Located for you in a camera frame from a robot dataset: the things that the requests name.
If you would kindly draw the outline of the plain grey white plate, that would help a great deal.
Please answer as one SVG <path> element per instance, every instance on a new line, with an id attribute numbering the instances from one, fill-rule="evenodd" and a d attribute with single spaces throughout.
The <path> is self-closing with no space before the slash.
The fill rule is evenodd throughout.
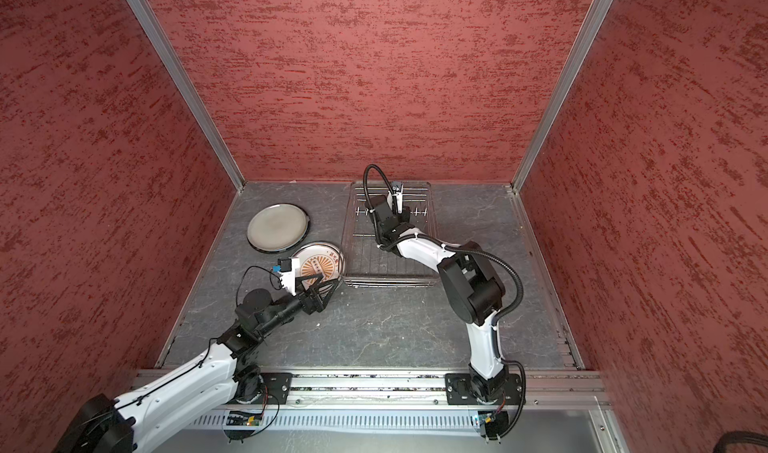
<path id="1" fill-rule="evenodd" d="M 309 227 L 309 216 L 302 208 L 288 203 L 275 204 L 250 220 L 246 237 L 266 246 L 278 246 L 304 238 Z"/>

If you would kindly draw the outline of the left aluminium corner post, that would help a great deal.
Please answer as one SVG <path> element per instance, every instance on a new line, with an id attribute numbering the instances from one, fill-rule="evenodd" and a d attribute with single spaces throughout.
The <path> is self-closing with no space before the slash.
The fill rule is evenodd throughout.
<path id="1" fill-rule="evenodd" d="M 232 182 L 236 192 L 240 194 L 246 185 L 244 175 L 237 166 L 213 118 L 207 111 L 202 98 L 184 69 L 182 61 L 172 46 L 159 19 L 153 12 L 149 0 L 126 0 L 126 2 L 193 115 L 197 125 L 203 132 L 220 165 Z"/>

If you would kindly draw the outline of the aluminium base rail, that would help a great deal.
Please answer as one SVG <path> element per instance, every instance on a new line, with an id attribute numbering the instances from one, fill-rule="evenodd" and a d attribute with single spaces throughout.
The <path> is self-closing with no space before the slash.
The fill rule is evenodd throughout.
<path id="1" fill-rule="evenodd" d="M 444 370 L 429 369 L 270 369 L 291 373 L 290 409 L 448 409 Z M 612 403 L 594 371 L 529 370 L 527 408 L 544 410 L 609 409 Z"/>

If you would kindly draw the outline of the aluminium corner post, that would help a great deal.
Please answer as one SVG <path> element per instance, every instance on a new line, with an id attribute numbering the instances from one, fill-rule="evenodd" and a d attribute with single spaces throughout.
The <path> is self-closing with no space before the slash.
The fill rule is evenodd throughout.
<path id="1" fill-rule="evenodd" d="M 240 194 L 246 185 L 244 175 L 237 166 L 213 118 L 207 111 L 202 98 L 184 69 L 182 61 L 172 46 L 159 19 L 153 12 L 149 0 L 126 0 L 126 2 L 193 115 L 197 125 L 203 132 L 220 165 L 232 182 L 236 192 Z"/>
<path id="2" fill-rule="evenodd" d="M 534 131 L 520 166 L 511 183 L 512 192 L 519 195 L 534 163 L 567 99 L 586 57 L 605 21 L 614 0 L 592 0 L 577 36 L 572 44 L 552 95 Z"/>

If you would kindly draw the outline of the right aluminium corner post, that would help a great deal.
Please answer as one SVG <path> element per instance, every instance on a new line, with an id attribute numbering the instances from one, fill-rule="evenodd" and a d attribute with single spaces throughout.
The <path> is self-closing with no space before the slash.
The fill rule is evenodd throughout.
<path id="1" fill-rule="evenodd" d="M 567 99 L 586 57 L 605 21 L 614 0 L 592 0 L 577 36 L 572 44 L 552 95 L 534 131 L 520 166 L 511 183 L 512 192 L 519 195 L 534 163 Z"/>

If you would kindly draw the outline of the circuit board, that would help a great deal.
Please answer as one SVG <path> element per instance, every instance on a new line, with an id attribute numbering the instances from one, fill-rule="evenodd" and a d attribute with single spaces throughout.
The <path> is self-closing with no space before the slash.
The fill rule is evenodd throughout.
<path id="1" fill-rule="evenodd" d="M 481 411 L 475 417 L 475 426 L 479 435 L 489 441 L 503 438 L 511 424 L 510 415 L 506 411 Z"/>
<path id="2" fill-rule="evenodd" d="M 230 427 L 259 427 L 264 419 L 263 413 L 248 411 L 229 411 L 226 425 Z"/>

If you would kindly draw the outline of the right circuit board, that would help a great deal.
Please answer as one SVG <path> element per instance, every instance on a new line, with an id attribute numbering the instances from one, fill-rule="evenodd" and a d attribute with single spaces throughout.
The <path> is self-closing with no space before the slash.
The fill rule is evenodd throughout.
<path id="1" fill-rule="evenodd" d="M 511 424 L 510 415 L 506 411 L 481 411 L 475 417 L 475 426 L 479 435 L 489 441 L 503 438 Z"/>

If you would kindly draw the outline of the left circuit board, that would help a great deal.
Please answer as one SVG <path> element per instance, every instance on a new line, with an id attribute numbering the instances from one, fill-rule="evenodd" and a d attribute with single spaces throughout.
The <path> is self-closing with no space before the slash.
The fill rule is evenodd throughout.
<path id="1" fill-rule="evenodd" d="M 263 413 L 248 411 L 229 411 L 226 425 L 230 427 L 259 427 L 264 419 Z"/>

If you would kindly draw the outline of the dark striped rim plate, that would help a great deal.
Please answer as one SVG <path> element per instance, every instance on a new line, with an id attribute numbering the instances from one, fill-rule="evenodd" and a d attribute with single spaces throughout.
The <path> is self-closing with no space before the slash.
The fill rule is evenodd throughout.
<path id="1" fill-rule="evenodd" d="M 250 237 L 248 237 L 247 240 L 251 248 L 263 254 L 278 254 L 278 253 L 287 252 L 293 248 L 298 247 L 304 241 L 304 239 L 301 238 L 291 243 L 279 244 L 278 246 L 266 246 L 265 244 L 257 243 L 255 240 L 252 240 Z"/>

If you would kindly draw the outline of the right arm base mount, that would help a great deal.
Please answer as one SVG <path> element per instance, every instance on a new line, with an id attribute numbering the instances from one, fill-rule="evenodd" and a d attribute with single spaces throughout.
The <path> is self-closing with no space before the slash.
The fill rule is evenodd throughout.
<path id="1" fill-rule="evenodd" d="M 444 376 L 449 405 L 519 405 L 523 394 L 519 374 L 501 371 L 496 377 L 484 379 L 475 373 L 448 373 Z"/>

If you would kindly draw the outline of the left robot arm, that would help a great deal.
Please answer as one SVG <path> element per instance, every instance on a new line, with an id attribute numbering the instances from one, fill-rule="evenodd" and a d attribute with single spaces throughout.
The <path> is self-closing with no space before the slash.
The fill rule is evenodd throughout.
<path id="1" fill-rule="evenodd" d="M 115 399 L 88 400 L 55 446 L 57 452 L 151 452 L 211 409 L 235 401 L 264 410 L 278 388 L 262 375 L 258 349 L 298 314 L 326 309 L 339 279 L 320 274 L 295 280 L 295 294 L 273 299 L 266 289 L 248 292 L 236 320 L 205 351 L 161 378 Z"/>

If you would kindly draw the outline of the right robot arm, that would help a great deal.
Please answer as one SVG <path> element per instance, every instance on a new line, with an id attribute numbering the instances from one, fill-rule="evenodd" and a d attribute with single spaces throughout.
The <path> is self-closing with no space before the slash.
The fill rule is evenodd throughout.
<path id="1" fill-rule="evenodd" d="M 470 345 L 469 389 L 479 401 L 495 401 L 508 378 L 508 369 L 497 352 L 493 326 L 502 308 L 505 287 L 478 244 L 444 243 L 406 220 L 390 195 L 366 199 L 377 246 L 382 251 L 415 261 L 441 280 L 448 303 L 467 327 Z"/>

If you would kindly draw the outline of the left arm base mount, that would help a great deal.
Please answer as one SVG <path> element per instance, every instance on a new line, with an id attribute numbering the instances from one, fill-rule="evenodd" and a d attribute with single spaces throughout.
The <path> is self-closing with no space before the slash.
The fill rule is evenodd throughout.
<path id="1" fill-rule="evenodd" d="M 238 383 L 235 401 L 240 404 L 264 404 L 274 400 L 280 405 L 287 401 L 293 375 L 262 372 L 243 378 Z"/>

